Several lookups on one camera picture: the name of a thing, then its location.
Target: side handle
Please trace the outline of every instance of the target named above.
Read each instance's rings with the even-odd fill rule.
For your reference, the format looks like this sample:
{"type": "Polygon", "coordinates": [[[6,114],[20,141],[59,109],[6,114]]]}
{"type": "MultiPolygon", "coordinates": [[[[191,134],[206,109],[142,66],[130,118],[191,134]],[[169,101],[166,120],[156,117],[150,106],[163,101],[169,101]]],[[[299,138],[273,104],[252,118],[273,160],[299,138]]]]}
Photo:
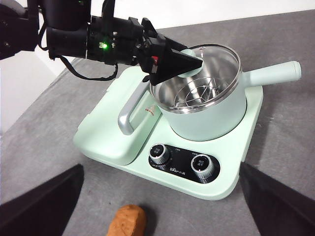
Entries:
{"type": "Polygon", "coordinates": [[[134,108],[137,106],[140,99],[148,89],[149,84],[149,81],[141,82],[118,115],[118,126],[122,133],[125,135],[130,135],[134,131],[130,124],[130,116],[134,108]]]}
{"type": "Polygon", "coordinates": [[[271,85],[301,78],[301,66],[297,61],[289,61],[265,68],[245,72],[245,86],[271,85]]]}

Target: control panel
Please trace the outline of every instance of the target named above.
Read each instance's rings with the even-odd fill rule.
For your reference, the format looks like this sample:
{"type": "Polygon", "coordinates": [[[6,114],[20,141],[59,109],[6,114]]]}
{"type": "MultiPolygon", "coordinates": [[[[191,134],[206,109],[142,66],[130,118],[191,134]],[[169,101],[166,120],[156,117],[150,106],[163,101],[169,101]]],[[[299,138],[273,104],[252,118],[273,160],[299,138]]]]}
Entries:
{"type": "Polygon", "coordinates": [[[215,157],[165,144],[155,144],[150,148],[149,164],[160,171],[198,183],[210,183],[220,173],[220,164],[215,157]]]}

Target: cooker base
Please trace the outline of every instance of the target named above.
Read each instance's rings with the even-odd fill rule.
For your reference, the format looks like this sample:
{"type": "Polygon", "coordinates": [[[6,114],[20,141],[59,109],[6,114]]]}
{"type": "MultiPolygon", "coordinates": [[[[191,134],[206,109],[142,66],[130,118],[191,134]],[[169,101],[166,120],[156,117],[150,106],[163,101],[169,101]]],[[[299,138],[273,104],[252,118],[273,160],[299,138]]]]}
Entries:
{"type": "MultiPolygon", "coordinates": [[[[91,159],[191,196],[205,200],[220,200],[228,196],[238,181],[240,163],[245,160],[252,139],[263,100],[262,86],[246,88],[247,110],[238,126],[220,138],[196,142],[181,138],[171,129],[148,93],[144,94],[130,117],[134,132],[124,135],[120,131],[118,114],[136,89],[136,82],[140,83],[142,78],[143,72],[137,67],[125,70],[79,125],[74,136],[75,145],[91,159]],[[183,173],[186,175],[186,171],[181,167],[171,167],[167,171],[154,168],[148,158],[155,144],[172,146],[173,151],[189,150],[191,159],[194,153],[215,157],[220,165],[219,174],[213,181],[203,183],[185,178],[183,173]]],[[[167,162],[172,152],[168,153],[169,156],[163,155],[161,159],[167,162]]]]}

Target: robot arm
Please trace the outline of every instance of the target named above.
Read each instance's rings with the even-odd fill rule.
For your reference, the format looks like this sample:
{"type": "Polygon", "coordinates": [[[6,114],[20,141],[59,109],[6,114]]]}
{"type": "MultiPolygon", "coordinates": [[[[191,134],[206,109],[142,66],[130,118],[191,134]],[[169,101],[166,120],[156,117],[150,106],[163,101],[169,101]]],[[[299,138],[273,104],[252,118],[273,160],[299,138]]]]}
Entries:
{"type": "Polygon", "coordinates": [[[0,59],[34,51],[46,28],[51,59],[87,58],[108,65],[139,64],[156,85],[201,67],[202,61],[181,53],[187,46],[158,33],[144,18],[114,17],[115,0],[105,0],[102,15],[91,16],[91,0],[28,0],[24,9],[13,0],[0,1],[0,59]],[[44,26],[38,35],[38,13],[44,26]]]}

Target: gray fabric surface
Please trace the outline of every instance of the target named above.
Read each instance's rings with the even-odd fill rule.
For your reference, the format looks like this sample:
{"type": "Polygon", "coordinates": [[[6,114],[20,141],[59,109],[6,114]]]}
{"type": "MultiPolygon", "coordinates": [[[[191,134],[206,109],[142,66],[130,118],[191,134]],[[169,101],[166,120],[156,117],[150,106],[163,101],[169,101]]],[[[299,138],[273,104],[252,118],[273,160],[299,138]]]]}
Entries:
{"type": "MultiPolygon", "coordinates": [[[[228,45],[239,53],[244,71],[289,60],[301,63],[301,81],[264,87],[246,161],[315,199],[315,10],[159,31],[189,46],[228,45]]],[[[91,77],[113,70],[89,60],[77,60],[75,68],[91,77]]],[[[1,202],[81,163],[85,182],[64,235],[105,235],[116,210],[125,204],[145,209],[147,236],[259,235],[239,183],[227,198],[205,201],[82,155],[72,137],[109,85],[65,72],[4,134],[1,202]]]]}

